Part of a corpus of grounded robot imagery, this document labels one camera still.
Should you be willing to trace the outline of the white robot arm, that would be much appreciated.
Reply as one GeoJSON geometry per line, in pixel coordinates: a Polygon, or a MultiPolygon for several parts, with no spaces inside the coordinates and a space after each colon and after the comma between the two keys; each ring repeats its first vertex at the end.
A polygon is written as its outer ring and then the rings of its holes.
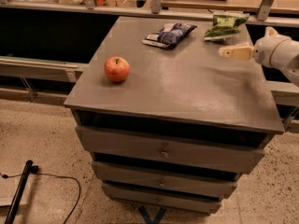
{"type": "Polygon", "coordinates": [[[221,57],[254,61],[264,67],[279,70],[292,84],[299,87],[299,42],[281,35],[273,27],[265,29],[264,37],[254,46],[234,45],[221,47],[221,57]]]}

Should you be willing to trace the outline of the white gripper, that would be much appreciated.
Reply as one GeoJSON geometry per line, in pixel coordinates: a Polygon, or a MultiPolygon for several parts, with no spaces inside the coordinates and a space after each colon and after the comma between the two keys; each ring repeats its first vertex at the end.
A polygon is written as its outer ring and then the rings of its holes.
{"type": "MultiPolygon", "coordinates": [[[[286,45],[292,39],[279,35],[273,27],[265,28],[265,36],[258,39],[254,46],[254,59],[256,63],[267,68],[280,69],[286,67],[291,58],[285,53],[286,45]]],[[[253,57],[252,46],[226,46],[219,48],[221,57],[247,61],[253,57]]]]}

